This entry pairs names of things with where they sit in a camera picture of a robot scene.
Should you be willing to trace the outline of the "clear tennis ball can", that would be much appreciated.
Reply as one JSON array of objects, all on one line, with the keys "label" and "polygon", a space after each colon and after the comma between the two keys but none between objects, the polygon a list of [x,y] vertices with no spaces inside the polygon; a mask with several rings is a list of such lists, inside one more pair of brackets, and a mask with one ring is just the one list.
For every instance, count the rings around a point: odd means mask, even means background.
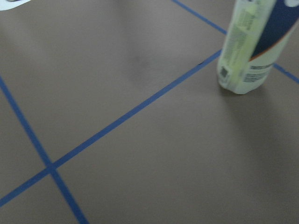
[{"label": "clear tennis ball can", "polygon": [[239,95],[261,86],[298,20],[297,0],[237,0],[217,63],[219,85]]}]

